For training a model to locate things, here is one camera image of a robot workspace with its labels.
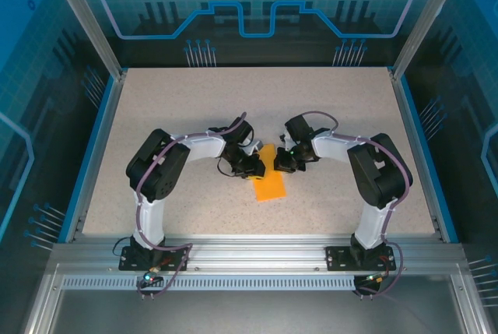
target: blue edge trim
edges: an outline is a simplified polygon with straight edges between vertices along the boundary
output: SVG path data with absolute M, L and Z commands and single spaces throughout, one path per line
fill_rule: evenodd
M 107 81 L 106 90 L 103 93 L 102 101 L 100 102 L 99 112 L 96 114 L 95 123 L 93 124 L 92 134 L 86 146 L 85 156 L 81 168 L 79 168 L 78 178 L 76 179 L 75 188 L 72 191 L 71 200 L 69 201 L 68 211 L 65 214 L 64 223 L 62 224 L 61 233 L 59 234 L 58 243 L 65 243 L 69 231 L 71 230 L 71 222 L 74 216 L 78 216 L 76 212 L 76 203 L 78 202 L 79 195 L 81 194 L 83 181 L 85 180 L 86 171 L 88 170 L 90 157 L 92 156 L 93 149 L 95 148 L 96 137 L 99 134 L 100 126 L 102 125 L 103 114 L 109 101 L 110 91 L 114 87 L 114 78 L 109 76 Z
M 412 92 L 408 86 L 408 82 L 406 81 L 405 75 L 402 76 L 402 86 L 405 91 L 406 100 L 408 101 L 408 106 L 410 108 L 410 113 L 413 117 L 413 122 L 415 123 L 415 128 L 417 131 L 417 135 L 420 140 L 420 145 L 422 146 L 423 157 L 427 162 L 427 167 L 429 168 L 429 174 L 433 182 L 434 191 L 436 192 L 437 201 L 439 202 L 439 206 L 441 209 L 441 215 L 443 216 L 444 226 L 446 228 L 446 232 L 448 233 L 449 242 L 458 243 L 457 232 L 454 229 L 453 220 L 451 219 L 450 210 L 448 209 L 448 204 L 446 203 L 446 199 L 444 198 L 443 188 L 441 188 L 441 183 L 439 178 L 437 177 L 436 167 L 434 166 L 433 157 L 429 151 L 429 145 L 427 144 L 426 137 L 423 134 L 422 124 L 420 123 L 419 114 L 415 108 L 415 102 L 413 101 Z
M 410 113 L 412 114 L 413 121 L 415 123 L 415 128 L 417 131 L 417 135 L 420 140 L 420 144 L 422 146 L 422 151 L 424 158 L 426 159 L 427 166 L 429 168 L 429 174 L 432 178 L 434 191 L 436 192 L 437 201 L 440 205 L 441 214 L 444 220 L 444 226 L 446 227 L 449 241 L 451 243 L 458 243 L 457 232 L 454 229 L 453 220 L 451 219 L 450 210 L 448 209 L 446 199 L 444 198 L 443 189 L 441 188 L 441 183 L 439 178 L 437 177 L 436 167 L 434 166 L 433 158 L 429 151 L 429 145 L 427 144 L 426 137 L 423 134 L 422 125 L 420 124 L 420 119 L 417 114 L 415 103 L 413 102 L 412 93 L 410 92 L 408 82 L 406 81 L 405 76 L 402 77 L 402 86 L 405 91 L 406 100 L 408 101 Z M 114 79 L 112 77 L 109 78 L 107 83 L 106 91 L 103 95 L 102 103 L 100 104 L 99 112 L 96 116 L 95 124 L 93 126 L 92 134 L 90 135 L 90 139 L 88 141 L 88 146 L 86 147 L 85 156 L 83 157 L 82 166 L 79 170 L 78 178 L 75 183 L 75 188 L 72 192 L 71 201 L 69 202 L 68 212 L 66 213 L 64 223 L 62 225 L 61 233 L 59 234 L 58 242 L 65 243 L 65 239 L 68 236 L 68 233 L 71 228 L 72 218 L 75 215 L 76 211 L 76 203 L 78 202 L 78 197 L 82 190 L 83 180 L 86 176 L 86 171 L 89 166 L 89 160 L 92 156 L 93 149 L 95 147 L 96 137 L 99 133 L 100 126 L 102 125 L 103 113 L 105 112 L 105 108 L 107 106 L 107 102 L 109 100 L 110 91 L 114 86 Z

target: glass panel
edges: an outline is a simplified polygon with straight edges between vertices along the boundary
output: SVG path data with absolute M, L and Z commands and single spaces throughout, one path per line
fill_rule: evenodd
M 124 66 L 392 65 L 426 0 L 88 0 Z
M 497 6 L 447 0 L 405 74 L 469 260 L 498 257 Z
M 53 333 L 466 332 L 453 287 L 441 276 L 404 276 L 388 296 L 372 303 L 350 291 L 169 291 L 160 303 L 142 304 L 131 291 L 66 290 Z
M 24 329 L 109 75 L 65 0 L 0 0 L 0 10 L 0 332 L 10 334 Z

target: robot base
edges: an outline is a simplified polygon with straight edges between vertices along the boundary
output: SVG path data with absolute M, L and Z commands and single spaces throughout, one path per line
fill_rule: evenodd
M 158 245 L 164 246 L 163 240 Z M 186 250 L 180 251 L 159 251 L 149 250 L 138 244 L 133 237 L 130 238 L 130 245 L 123 247 L 119 270 L 146 272 L 154 266 L 159 266 L 163 272 L 174 272 L 181 263 Z M 187 270 L 188 260 L 183 264 L 180 271 Z
M 383 262 L 381 256 L 385 256 L 387 262 Z M 386 267 L 389 271 L 396 270 L 395 255 L 391 247 L 382 243 L 376 248 L 365 250 L 358 244 L 354 234 L 351 237 L 351 246 L 326 247 L 325 260 L 329 272 L 384 272 Z

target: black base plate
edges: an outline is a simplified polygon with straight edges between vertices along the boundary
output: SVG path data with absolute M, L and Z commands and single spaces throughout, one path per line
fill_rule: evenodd
M 325 260 L 327 262 L 327 270 L 329 272 L 355 272 L 355 271 L 373 271 L 383 272 L 386 270 L 386 265 L 379 259 L 380 256 L 392 257 L 388 262 L 390 271 L 396 270 L 396 261 L 391 247 L 384 246 L 380 252 L 376 253 L 376 257 L 371 261 L 365 261 L 361 267 L 356 264 L 355 259 L 349 252 L 349 246 L 326 247 Z
M 186 250 L 180 251 L 163 251 L 163 255 L 161 260 L 163 260 L 163 264 L 161 265 L 161 271 L 164 272 L 174 272 L 177 270 L 178 266 L 181 263 L 181 258 L 185 255 Z M 181 267 L 180 271 L 184 271 L 187 269 L 186 261 Z M 153 266 L 150 265 L 150 262 L 147 262 L 143 258 L 140 258 L 137 254 L 133 252 L 133 248 L 131 246 L 123 247 L 121 251 L 121 260 L 119 262 L 119 270 L 131 270 L 131 271 L 143 271 L 146 272 L 151 269 Z

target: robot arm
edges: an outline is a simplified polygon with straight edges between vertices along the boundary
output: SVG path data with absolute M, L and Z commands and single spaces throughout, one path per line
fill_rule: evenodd
M 262 178 L 265 175 L 265 165 L 256 154 L 261 149 L 262 143 L 248 138 L 251 133 L 254 133 L 252 127 L 243 121 L 237 129 L 228 134 L 209 135 L 209 131 L 220 132 L 227 129 L 211 128 L 204 136 L 184 139 L 175 144 L 144 182 L 141 193 L 145 200 L 140 211 L 140 224 L 143 234 L 151 243 L 162 245 L 164 242 L 164 204 L 186 163 L 206 157 L 219 157 L 230 163 L 234 176 Z M 178 135 L 169 135 L 162 129 L 156 129 L 150 134 L 126 168 L 126 175 L 134 190 L 164 146 L 176 138 Z M 134 194 L 135 204 L 138 205 L 138 198 L 136 193 Z M 153 249 L 143 241 L 136 228 L 132 237 L 132 247 Z
M 375 147 L 358 141 L 346 141 L 326 128 L 314 131 L 302 115 L 286 123 L 286 133 L 281 136 L 285 147 L 277 149 L 275 170 L 293 173 L 305 171 L 306 164 L 330 158 L 350 162 L 356 186 L 363 200 L 363 213 L 359 226 L 352 235 L 351 254 L 361 264 L 369 250 L 382 246 L 382 227 L 389 205 L 405 191 L 401 171 L 387 155 Z M 412 175 L 388 135 L 378 134 L 371 138 L 402 163 L 410 185 Z

